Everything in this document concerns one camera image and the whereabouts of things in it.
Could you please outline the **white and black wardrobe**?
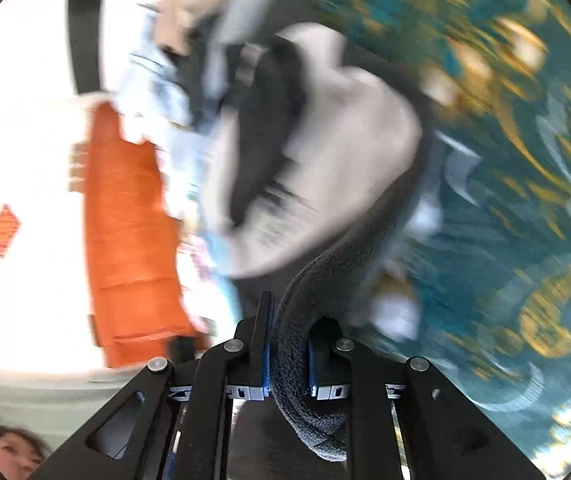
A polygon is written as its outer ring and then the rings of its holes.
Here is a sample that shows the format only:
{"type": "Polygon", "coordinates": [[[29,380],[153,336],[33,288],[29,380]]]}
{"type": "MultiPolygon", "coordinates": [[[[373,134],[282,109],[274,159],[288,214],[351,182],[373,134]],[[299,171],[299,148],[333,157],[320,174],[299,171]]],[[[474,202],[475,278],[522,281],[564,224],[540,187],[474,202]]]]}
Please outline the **white and black wardrobe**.
{"type": "Polygon", "coordinates": [[[113,92],[138,14],[156,0],[0,0],[0,124],[78,128],[113,92]]]}

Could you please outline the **teal floral bed blanket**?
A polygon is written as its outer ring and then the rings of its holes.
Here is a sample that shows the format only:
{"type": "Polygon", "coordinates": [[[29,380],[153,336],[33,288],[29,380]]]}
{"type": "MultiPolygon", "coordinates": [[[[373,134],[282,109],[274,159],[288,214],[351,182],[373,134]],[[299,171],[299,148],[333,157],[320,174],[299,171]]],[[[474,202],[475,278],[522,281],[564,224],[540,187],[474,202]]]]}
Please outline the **teal floral bed blanket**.
{"type": "Polygon", "coordinates": [[[549,479],[571,472],[571,4],[313,0],[433,100],[445,146],[438,223],[405,253],[422,308],[410,341],[549,479]]]}

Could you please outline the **red wall decoration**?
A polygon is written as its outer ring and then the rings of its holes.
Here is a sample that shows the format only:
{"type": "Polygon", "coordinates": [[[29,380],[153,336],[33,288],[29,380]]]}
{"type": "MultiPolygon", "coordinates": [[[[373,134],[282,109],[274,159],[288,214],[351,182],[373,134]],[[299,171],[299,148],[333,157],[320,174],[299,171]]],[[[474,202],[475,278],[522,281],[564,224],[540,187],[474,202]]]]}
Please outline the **red wall decoration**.
{"type": "Polygon", "coordinates": [[[5,257],[19,228],[20,220],[16,214],[8,205],[3,205],[0,210],[0,258],[5,257]]]}

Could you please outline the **dark grey garment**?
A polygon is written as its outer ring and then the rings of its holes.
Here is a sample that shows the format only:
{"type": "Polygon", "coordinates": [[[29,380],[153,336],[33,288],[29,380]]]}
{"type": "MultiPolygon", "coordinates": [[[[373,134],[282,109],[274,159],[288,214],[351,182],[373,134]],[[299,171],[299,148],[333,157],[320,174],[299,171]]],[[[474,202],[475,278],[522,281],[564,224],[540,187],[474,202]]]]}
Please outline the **dark grey garment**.
{"type": "Polygon", "coordinates": [[[189,101],[191,127],[204,133],[214,121],[231,86],[241,44],[218,37],[222,14],[204,18],[189,32],[187,56],[179,58],[180,87],[189,101]]]}

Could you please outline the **black and white fleece jacket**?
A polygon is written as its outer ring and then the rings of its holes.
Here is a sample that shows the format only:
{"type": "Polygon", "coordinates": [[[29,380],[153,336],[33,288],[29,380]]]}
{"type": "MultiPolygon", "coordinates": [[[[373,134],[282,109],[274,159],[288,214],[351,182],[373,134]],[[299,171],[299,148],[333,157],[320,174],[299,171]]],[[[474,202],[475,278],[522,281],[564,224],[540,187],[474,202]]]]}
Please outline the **black and white fleece jacket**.
{"type": "Polygon", "coordinates": [[[204,209],[242,298],[271,292],[272,396],[324,460],[345,413],[310,398],[308,336],[363,315],[427,182],[427,97],[336,30],[295,23],[243,46],[212,150],[204,209]]]}

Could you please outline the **light blue floral duvet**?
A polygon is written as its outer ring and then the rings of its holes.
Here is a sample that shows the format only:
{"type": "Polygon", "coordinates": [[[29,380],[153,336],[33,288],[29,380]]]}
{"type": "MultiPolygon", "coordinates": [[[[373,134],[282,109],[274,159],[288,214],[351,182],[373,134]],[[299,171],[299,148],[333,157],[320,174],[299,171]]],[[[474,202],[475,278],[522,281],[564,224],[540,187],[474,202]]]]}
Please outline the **light blue floral duvet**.
{"type": "Polygon", "coordinates": [[[289,235],[307,204],[287,175],[305,104],[302,63],[280,35],[293,0],[114,0],[105,58],[131,140],[149,140],[160,203],[182,229],[177,272],[195,329],[223,341],[282,294],[289,235]]]}

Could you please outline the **orange wooden headboard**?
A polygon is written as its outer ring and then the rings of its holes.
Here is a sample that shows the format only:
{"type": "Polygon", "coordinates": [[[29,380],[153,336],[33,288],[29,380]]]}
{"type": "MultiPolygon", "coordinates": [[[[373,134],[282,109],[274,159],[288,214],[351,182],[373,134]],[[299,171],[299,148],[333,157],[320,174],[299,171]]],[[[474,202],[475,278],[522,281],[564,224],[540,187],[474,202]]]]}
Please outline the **orange wooden headboard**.
{"type": "Polygon", "coordinates": [[[126,141],[118,111],[103,101],[92,112],[82,163],[91,324],[106,366],[169,356],[178,337],[204,349],[205,330],[183,307],[182,225],[165,211],[155,145],[126,141]]]}

